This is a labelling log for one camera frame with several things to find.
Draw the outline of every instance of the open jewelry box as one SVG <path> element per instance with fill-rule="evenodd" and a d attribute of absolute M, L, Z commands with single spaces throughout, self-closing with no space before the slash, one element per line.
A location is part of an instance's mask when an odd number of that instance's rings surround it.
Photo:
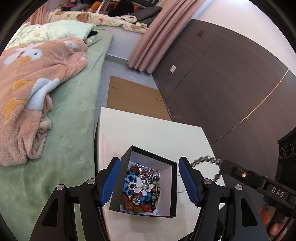
<path fill-rule="evenodd" d="M 121 158 L 110 210 L 173 218 L 177 209 L 177 163 L 131 146 Z"/>

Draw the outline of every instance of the silver pivot bolt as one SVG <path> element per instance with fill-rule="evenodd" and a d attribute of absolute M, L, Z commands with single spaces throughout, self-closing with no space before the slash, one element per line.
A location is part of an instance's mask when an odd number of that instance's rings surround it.
<path fill-rule="evenodd" d="M 96 182 L 96 180 L 94 178 L 88 179 L 87 183 L 88 184 L 94 184 Z"/>
<path fill-rule="evenodd" d="M 212 184 L 212 180 L 206 178 L 206 179 L 204 179 L 204 183 L 207 184 L 207 185 L 210 185 L 210 184 Z"/>
<path fill-rule="evenodd" d="M 236 184 L 235 189 L 240 191 L 240 190 L 242 190 L 242 186 L 240 184 Z"/>
<path fill-rule="evenodd" d="M 61 191 L 64 189 L 64 185 L 63 184 L 60 184 L 57 186 L 57 190 Z"/>

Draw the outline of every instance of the dark brown wall panel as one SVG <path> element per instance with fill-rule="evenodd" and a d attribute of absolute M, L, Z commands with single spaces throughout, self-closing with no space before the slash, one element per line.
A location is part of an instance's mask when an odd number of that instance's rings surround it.
<path fill-rule="evenodd" d="M 262 46 L 223 29 L 165 103 L 173 121 L 202 127 L 213 143 L 255 109 L 286 71 Z"/>
<path fill-rule="evenodd" d="M 197 35 L 200 30 L 204 31 L 201 37 Z M 223 28 L 215 24 L 198 20 L 189 21 L 152 74 L 164 100 L 189 73 L 222 30 Z M 172 74 L 170 69 L 173 65 L 177 69 Z"/>
<path fill-rule="evenodd" d="M 289 71 L 274 92 L 227 135 L 211 145 L 215 157 L 229 159 L 260 175 L 274 179 L 279 154 L 277 141 L 296 127 L 296 77 Z M 224 175 L 227 186 L 237 184 Z M 247 188 L 260 207 L 262 195 Z"/>

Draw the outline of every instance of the table top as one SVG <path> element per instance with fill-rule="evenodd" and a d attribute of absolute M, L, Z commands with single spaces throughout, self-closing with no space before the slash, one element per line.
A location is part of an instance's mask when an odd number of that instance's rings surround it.
<path fill-rule="evenodd" d="M 106 168 L 114 156 L 121 158 L 131 145 L 175 162 L 183 156 L 189 162 L 200 156 L 214 156 L 201 127 L 102 108 L 97 147 L 99 170 Z M 211 163 L 197 167 L 205 178 L 213 179 L 219 172 L 219 167 Z M 224 185 L 223 179 L 217 184 Z M 178 191 L 183 190 L 178 176 Z M 177 241 L 193 231 L 200 211 L 190 202 L 186 191 L 177 194 L 175 218 L 119 213 L 109 210 L 109 204 L 103 207 L 103 213 L 111 241 Z"/>

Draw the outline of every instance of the tiled floor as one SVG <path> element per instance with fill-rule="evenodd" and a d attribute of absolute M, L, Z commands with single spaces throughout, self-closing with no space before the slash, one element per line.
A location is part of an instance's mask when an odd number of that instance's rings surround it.
<path fill-rule="evenodd" d="M 157 89 L 152 75 L 105 60 L 102 67 L 101 81 L 98 89 L 98 96 L 96 99 L 95 127 L 99 119 L 101 107 L 107 107 L 108 90 L 111 76 L 116 76 L 141 85 L 145 85 L 147 87 Z"/>

